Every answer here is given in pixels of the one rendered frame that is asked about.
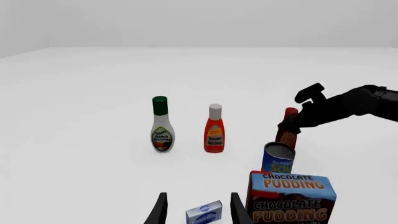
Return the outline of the red tomato ketchup bottle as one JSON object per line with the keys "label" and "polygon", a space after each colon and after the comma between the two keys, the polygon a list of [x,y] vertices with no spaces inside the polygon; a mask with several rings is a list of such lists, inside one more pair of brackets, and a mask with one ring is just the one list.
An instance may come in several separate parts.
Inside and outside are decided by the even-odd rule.
{"label": "red tomato ketchup bottle", "polygon": [[221,112],[220,104],[209,106],[209,117],[204,131],[204,150],[206,152],[220,153],[224,151],[225,133]]}

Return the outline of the blue alphabet soup can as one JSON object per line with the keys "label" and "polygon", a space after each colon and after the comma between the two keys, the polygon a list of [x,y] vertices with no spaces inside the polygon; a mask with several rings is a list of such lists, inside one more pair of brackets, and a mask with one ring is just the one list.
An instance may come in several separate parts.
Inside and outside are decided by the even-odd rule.
{"label": "blue alphabet soup can", "polygon": [[288,173],[292,171],[295,150],[281,142],[270,142],[264,146],[261,171]]}

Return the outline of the small blue-white cream cheese box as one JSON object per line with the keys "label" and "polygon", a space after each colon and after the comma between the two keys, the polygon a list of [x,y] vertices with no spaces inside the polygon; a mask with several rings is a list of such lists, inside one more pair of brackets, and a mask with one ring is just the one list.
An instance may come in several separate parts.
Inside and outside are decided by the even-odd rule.
{"label": "small blue-white cream cheese box", "polygon": [[185,212],[186,224],[209,224],[221,219],[223,204],[214,201],[200,207],[192,208]]}

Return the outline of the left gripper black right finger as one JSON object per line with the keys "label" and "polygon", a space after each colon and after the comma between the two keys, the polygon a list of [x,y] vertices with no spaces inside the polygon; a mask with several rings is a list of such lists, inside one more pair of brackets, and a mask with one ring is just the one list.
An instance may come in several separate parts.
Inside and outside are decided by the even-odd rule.
{"label": "left gripper black right finger", "polygon": [[236,192],[231,193],[230,200],[231,218],[233,224],[253,224],[243,203]]}

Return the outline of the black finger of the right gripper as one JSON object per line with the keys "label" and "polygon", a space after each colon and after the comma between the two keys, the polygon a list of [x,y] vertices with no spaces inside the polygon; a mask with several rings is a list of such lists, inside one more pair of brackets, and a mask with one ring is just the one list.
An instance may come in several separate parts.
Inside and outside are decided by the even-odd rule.
{"label": "black finger of the right gripper", "polygon": [[290,114],[288,119],[287,119],[287,129],[289,132],[294,133],[294,134],[300,134],[301,130],[299,127],[299,121],[298,121],[298,113],[293,113]]}

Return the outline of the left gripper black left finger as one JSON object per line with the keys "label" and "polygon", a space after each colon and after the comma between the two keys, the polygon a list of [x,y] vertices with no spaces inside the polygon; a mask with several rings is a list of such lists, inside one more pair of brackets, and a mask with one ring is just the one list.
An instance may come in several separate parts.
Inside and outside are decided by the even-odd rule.
{"label": "left gripper black left finger", "polygon": [[161,192],[144,224],[165,224],[167,218],[167,193]]}

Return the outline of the white ranch dressing bottle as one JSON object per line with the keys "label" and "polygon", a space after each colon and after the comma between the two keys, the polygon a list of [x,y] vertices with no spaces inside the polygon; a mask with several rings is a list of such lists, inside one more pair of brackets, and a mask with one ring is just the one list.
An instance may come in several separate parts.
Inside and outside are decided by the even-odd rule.
{"label": "white ranch dressing bottle", "polygon": [[152,106],[154,122],[150,132],[150,141],[155,151],[166,153],[173,148],[175,143],[175,131],[169,120],[167,97],[153,97]]}

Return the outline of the chocolate pudding box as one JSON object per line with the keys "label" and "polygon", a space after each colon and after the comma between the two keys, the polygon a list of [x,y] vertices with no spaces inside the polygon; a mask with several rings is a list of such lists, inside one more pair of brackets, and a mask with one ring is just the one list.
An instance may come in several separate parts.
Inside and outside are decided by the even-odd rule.
{"label": "chocolate pudding box", "polygon": [[245,209],[254,224],[328,224],[335,202],[327,177],[251,171]]}

